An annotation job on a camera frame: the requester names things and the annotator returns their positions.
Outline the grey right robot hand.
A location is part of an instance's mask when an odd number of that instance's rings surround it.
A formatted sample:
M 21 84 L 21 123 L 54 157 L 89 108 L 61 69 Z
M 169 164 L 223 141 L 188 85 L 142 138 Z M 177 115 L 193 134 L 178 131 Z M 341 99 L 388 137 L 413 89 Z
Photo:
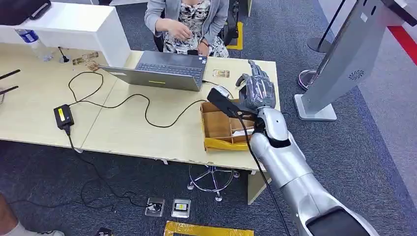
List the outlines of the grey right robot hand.
M 239 101 L 251 110 L 261 107 L 275 108 L 276 95 L 274 83 L 253 60 L 248 60 L 252 75 L 243 73 L 236 81 L 239 88 Z

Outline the person's right hand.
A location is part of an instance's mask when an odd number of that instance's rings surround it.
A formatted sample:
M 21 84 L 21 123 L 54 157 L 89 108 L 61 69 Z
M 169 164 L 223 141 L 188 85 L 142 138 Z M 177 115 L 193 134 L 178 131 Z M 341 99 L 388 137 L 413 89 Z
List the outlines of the person's right hand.
M 167 31 L 175 39 L 188 40 L 192 37 L 192 32 L 183 23 L 175 20 L 169 20 L 167 22 Z

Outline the person's left hand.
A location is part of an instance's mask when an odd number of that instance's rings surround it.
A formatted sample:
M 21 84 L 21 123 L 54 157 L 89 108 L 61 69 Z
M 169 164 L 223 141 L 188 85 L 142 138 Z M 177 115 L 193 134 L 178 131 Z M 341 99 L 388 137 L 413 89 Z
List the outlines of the person's left hand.
M 198 44 L 197 51 L 201 56 L 209 56 L 209 44 L 205 39 L 202 39 Z

